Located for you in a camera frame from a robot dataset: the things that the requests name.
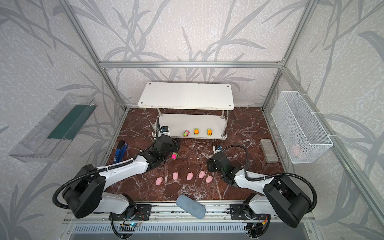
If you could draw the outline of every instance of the white wire mesh basket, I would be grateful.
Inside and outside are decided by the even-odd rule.
[[[314,112],[297,91],[281,92],[271,115],[293,163],[313,162],[333,146]]]

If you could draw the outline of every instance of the floral wallpaper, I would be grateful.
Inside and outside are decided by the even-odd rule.
[[[280,61],[307,0],[70,0],[101,61]],[[231,84],[261,106],[277,69],[108,69],[127,106],[145,83]]]
[[[113,97],[58,3],[0,1],[0,239],[53,239],[67,210],[56,188],[97,166],[124,109]],[[9,151],[67,94],[97,107],[58,162],[21,162]]]
[[[377,191],[384,196],[384,1],[319,1],[288,62],[289,70],[337,132]],[[313,214],[324,239],[384,239],[384,230],[332,150],[310,164],[293,165],[270,113],[283,164],[314,184]]]

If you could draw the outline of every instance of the wall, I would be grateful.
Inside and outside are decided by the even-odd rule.
[[[384,2],[319,1],[288,68],[337,132],[374,187],[384,196]],[[266,113],[288,172],[308,179],[318,193],[313,214],[324,239],[384,239],[384,230],[332,150],[310,164],[293,165],[270,112]]]
[[[58,3],[0,2],[0,239],[53,239],[67,210],[51,202],[81,166],[97,166],[123,109]],[[56,163],[23,163],[9,151],[67,94],[98,105]]]
[[[306,2],[70,0],[102,61],[279,61]],[[136,106],[149,81],[232,84],[235,106],[261,106],[261,96],[268,93],[276,72],[230,68],[109,70],[128,106]]]

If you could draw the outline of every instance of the aluminum profile beam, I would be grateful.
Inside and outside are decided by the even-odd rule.
[[[304,12],[300,18],[299,24],[297,25],[296,31],[292,36],[291,42],[287,48],[287,51],[282,59],[282,67],[286,67],[288,64],[288,60],[290,59],[293,50],[295,49],[297,43],[299,42],[301,36],[303,35],[304,29],[307,26],[314,9],[316,8],[317,2],[319,0],[309,0],[307,5],[305,6]],[[279,82],[280,78],[280,69],[278,69],[277,75],[275,76],[275,79],[272,83],[271,88],[269,89],[269,92],[265,98],[265,101],[263,103],[262,109],[264,109],[270,100],[272,93],[275,91],[275,88],[277,87],[277,84]]]
[[[280,68],[280,61],[102,61],[102,68]]]
[[[294,91],[298,91],[302,94],[304,100],[308,103],[309,107],[315,112],[316,117],[319,119],[319,122],[325,129],[325,131],[330,135],[337,135],[331,126],[327,123],[325,118],[319,112],[319,109],[313,104],[312,100],[306,95],[305,90],[298,83],[292,72],[288,68],[283,68],[281,70],[282,75],[288,81],[290,86]],[[345,171],[351,178],[352,182],[355,184],[357,189],[360,191],[361,196],[367,202],[368,206],[371,208],[373,214],[377,217],[378,221],[384,228],[384,200],[374,188],[368,177],[363,173],[361,168],[357,165],[355,159],[348,152],[344,144],[341,142],[339,137],[331,136],[333,141],[332,150],[336,155],[339,162],[344,167]]]
[[[100,75],[102,76],[103,80],[105,81],[107,87],[111,90],[112,94],[115,96],[116,100],[119,102],[122,109],[125,110],[125,103],[121,96],[118,94],[115,86],[113,85],[111,79],[107,75],[107,72],[105,69],[101,68],[99,62],[99,58],[93,49],[87,35],[85,34],[85,31],[81,27],[80,21],[76,17],[76,14],[74,13],[70,3],[68,0],[58,0],[59,6],[62,9],[63,13],[67,16],[67,19],[69,20],[70,24],[74,28],[75,32],[79,36],[81,42],[83,43],[85,49],[87,50],[88,54],[90,55],[93,63],[95,64],[97,70],[99,71]]]

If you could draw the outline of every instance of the toy car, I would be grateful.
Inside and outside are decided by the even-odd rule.
[[[184,136],[184,137],[188,137],[188,135],[189,135],[189,131],[188,131],[188,130],[185,130],[185,132],[183,133],[183,136]]]

